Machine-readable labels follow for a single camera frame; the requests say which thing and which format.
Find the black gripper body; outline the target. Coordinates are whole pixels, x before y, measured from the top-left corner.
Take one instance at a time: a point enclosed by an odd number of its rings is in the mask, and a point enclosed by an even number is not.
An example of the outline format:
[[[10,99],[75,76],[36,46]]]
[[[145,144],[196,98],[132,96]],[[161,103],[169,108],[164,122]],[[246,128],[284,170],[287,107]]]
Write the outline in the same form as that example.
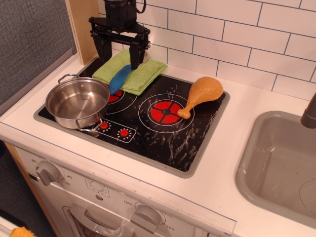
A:
[[[90,17],[91,35],[97,33],[111,42],[129,45],[137,34],[150,34],[150,30],[137,22],[144,10],[110,10],[106,17]]]

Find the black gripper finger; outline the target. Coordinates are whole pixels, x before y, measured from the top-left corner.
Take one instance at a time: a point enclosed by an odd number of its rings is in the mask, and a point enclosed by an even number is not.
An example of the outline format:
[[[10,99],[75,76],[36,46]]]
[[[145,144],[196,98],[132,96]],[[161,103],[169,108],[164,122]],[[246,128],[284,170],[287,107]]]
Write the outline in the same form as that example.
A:
[[[101,61],[109,61],[112,57],[112,42],[104,36],[92,33],[92,38]]]
[[[148,34],[137,34],[130,43],[129,54],[131,69],[136,70],[144,61],[145,52],[150,47]]]

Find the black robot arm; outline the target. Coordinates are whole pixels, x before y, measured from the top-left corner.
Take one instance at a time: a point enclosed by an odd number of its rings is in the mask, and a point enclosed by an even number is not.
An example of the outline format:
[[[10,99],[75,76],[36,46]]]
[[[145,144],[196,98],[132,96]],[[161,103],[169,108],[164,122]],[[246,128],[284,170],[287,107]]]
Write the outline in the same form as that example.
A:
[[[144,13],[147,3],[144,1],[142,10],[137,9],[135,0],[106,0],[104,5],[105,17],[89,19],[98,56],[105,63],[112,57],[113,42],[128,45],[131,68],[136,70],[150,47],[150,30],[137,22],[137,14]]]

